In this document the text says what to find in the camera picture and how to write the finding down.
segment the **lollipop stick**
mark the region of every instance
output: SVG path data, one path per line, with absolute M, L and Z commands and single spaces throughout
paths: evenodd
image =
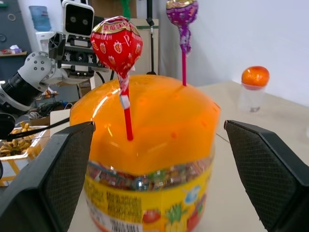
M 121 93 L 121 95 L 127 95 L 129 97 L 129 88 Z M 129 141 L 133 140 L 132 122 L 131 122 L 131 112 L 130 107 L 124 109 L 125 121 L 126 121 L 126 137 Z
M 183 52 L 183 86 L 187 86 L 186 54 Z

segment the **orange lid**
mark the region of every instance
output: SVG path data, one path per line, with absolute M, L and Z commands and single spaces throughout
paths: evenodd
M 247 68 L 241 76 L 241 82 L 249 86 L 265 87 L 269 81 L 269 72 L 262 66 Z
M 156 75 L 132 76 L 129 96 L 133 141 L 126 138 L 117 80 L 92 90 L 72 108 L 71 125 L 95 122 L 90 160 L 143 175 L 210 154 L 220 114 L 212 99 Z

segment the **lollipop wrapper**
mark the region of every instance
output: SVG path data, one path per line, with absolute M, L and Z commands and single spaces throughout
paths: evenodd
M 128 73 L 143 48 L 136 26 L 123 16 L 109 18 L 94 27 L 90 41 L 100 62 L 118 74 L 121 92 L 125 92 Z
M 197 12 L 197 0 L 169 0 L 167 2 L 167 16 L 172 24 L 178 26 L 180 47 L 186 54 L 191 51 L 189 24 L 196 20 Z

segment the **snack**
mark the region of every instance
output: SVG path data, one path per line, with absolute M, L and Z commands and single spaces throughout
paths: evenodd
M 21 133 L 25 131 L 31 131 L 29 123 L 21 122 L 21 129 L 14 129 L 12 134 Z M 26 152 L 27 148 L 30 147 L 32 140 L 35 135 L 23 137 L 24 140 L 13 139 L 11 142 L 3 141 L 0 147 L 0 157 L 21 155 Z
M 140 75 L 130 79 L 134 139 L 126 137 L 119 83 L 80 99 L 70 124 L 94 121 L 84 189 L 103 231 L 191 232 L 206 206 L 220 108 L 193 86 Z

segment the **beige tabletop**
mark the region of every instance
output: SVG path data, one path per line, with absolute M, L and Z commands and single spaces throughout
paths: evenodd
M 215 139 L 216 158 L 208 191 L 201 232 L 265 232 L 254 207 L 240 181 L 224 121 L 233 119 L 254 124 L 276 132 L 287 145 L 309 164 L 309 139 L 305 129 L 309 125 L 309 109 L 283 99 L 266 95 L 261 110 L 244 113 L 237 110 L 239 84 L 226 82 L 200 87 L 222 109 L 218 135 Z M 92 223 L 82 192 L 69 232 L 97 232 Z

